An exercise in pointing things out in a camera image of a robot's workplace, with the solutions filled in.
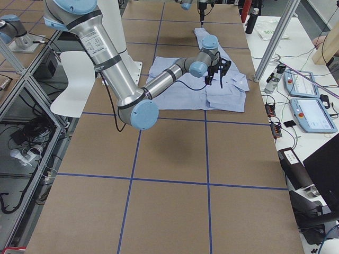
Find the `blue cable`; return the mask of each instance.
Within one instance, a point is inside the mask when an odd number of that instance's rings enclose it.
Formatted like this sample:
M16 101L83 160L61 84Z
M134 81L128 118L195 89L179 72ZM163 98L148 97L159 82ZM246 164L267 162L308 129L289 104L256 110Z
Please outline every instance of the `blue cable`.
M326 233L326 235L325 235L325 237L324 237L324 239L323 239L323 242L321 243L321 245L320 245L320 247L319 247L318 254L320 254L320 252L321 252L321 250L322 250L322 248L323 248L323 245L324 245L324 243L325 243L325 241L326 241L326 239L327 239L327 236L328 236L329 233L331 233L335 228L339 228L339 224L336 225L336 226L334 226L333 228L331 228L331 229Z

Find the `robotic arm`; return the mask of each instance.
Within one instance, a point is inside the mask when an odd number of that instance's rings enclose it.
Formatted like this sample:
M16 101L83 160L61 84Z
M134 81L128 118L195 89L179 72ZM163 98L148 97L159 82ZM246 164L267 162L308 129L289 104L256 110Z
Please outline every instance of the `robotic arm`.
M209 35L195 58L181 58L144 87L138 88L102 25L102 13L96 0L44 0L45 23L76 34L118 99L120 119L141 130L152 127L158 108L152 98L162 93L189 72L202 77L212 66L220 65L218 40Z
M33 41L20 19L12 14L0 17L0 38L6 44L14 39L16 45L22 49L33 45Z

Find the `white table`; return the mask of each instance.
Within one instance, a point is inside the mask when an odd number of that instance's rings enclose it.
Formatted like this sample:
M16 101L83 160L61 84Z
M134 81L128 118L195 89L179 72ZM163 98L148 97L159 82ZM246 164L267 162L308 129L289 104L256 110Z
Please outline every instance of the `white table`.
M279 20L279 17L259 16L257 21L267 21L267 20ZM290 24L287 27L285 34L287 34L289 38L281 40L275 51L275 53L280 56L299 56L303 53L310 51L312 48L314 48L310 38L308 37L307 33L302 27L300 21L296 17L292 18L292 20L290 21ZM265 49L267 48L269 41L262 40L262 38L260 37L256 29L253 30L252 34L247 34L246 38L248 42L248 47L251 51L254 68L257 68L261 61L260 59L257 59L257 58L261 58L264 55ZM327 69L326 66L315 65L313 63L312 56L315 52L316 50L310 51L310 53L307 53L300 57L294 57L294 58L282 57L281 61L296 70L311 71L314 73L314 75L328 74L329 70ZM276 66L277 66L277 62L271 62L266 68L265 73L259 83L261 90L264 90L265 85L266 85L266 79L272 73L272 71L275 69ZM326 75L323 77L315 77L315 81L323 86L336 85L336 81L334 80L332 75ZM329 89L331 89L334 92L339 93L339 88L329 88ZM282 81L280 81L278 84L278 91L281 92L285 96L288 95L288 93L284 89L284 85ZM328 93L326 93L325 91L321 89L319 89L319 92L321 94L327 94L329 96L329 101L333 102L334 108L337 111L339 111L339 100L337 100L336 98L334 98L333 96L329 95ZM276 102L287 102L287 99L283 97L282 95L280 95L277 91L274 91L271 95L274 97ZM263 96L263 100L264 102L266 102L266 96ZM267 101L273 102L273 99L268 98ZM276 107L275 108L276 115L282 123L288 120L293 120L293 113L290 108L290 105L278 103L276 104L275 107ZM335 119L334 123L336 124L337 127L339 127L339 119ZM294 129L296 130L297 136L300 136L300 138L298 138L298 144L296 148L294 149L294 151L301 161L306 159L309 155L311 155L314 151L316 151L319 147L321 147L324 143L326 143L329 139L331 139L337 134L337 133L333 133L333 134L304 133L299 126L295 126ZM288 128L287 130L292 135L295 135L291 128ZM282 135L283 137L278 138L276 141L277 150L293 146L293 138L283 130L282 130ZM312 201L315 201L315 200L322 200L322 199L321 198L312 199ZM302 244L303 244L305 253L309 254L314 248L319 249L319 246L309 245L306 242L302 234L300 234L300 237L302 239ZM333 240L326 241L326 243L324 244L322 248L321 254L339 254L339 239L333 239Z

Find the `brown table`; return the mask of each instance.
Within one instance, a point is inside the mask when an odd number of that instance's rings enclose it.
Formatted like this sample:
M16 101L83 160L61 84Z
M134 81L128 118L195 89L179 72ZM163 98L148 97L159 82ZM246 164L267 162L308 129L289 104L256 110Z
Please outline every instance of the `brown table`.
M198 51L195 7L129 2L129 54ZM204 26L239 70L254 68L236 7L216 5ZM27 248L57 253L303 253L258 84L245 113L161 111L147 131L118 133L105 88L94 85Z

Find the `blue cloth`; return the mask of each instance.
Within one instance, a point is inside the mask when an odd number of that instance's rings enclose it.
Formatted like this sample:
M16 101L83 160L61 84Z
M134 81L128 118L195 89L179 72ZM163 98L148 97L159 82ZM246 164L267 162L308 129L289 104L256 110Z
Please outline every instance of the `blue cloth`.
M202 39L208 35L204 28L195 29L198 44L201 46ZM230 60L223 48L219 45L221 57ZM147 82L159 75L178 58L156 57L149 70ZM190 74L183 75L179 80L188 86L199 89L204 87L204 74L202 78L193 77ZM211 86L203 90L193 91L185 85L175 82L166 91L153 99L161 110L227 110L243 112L246 100L246 91L249 91L246 76L241 74L232 62L225 77L222 78L223 89L220 87L220 75L215 74Z

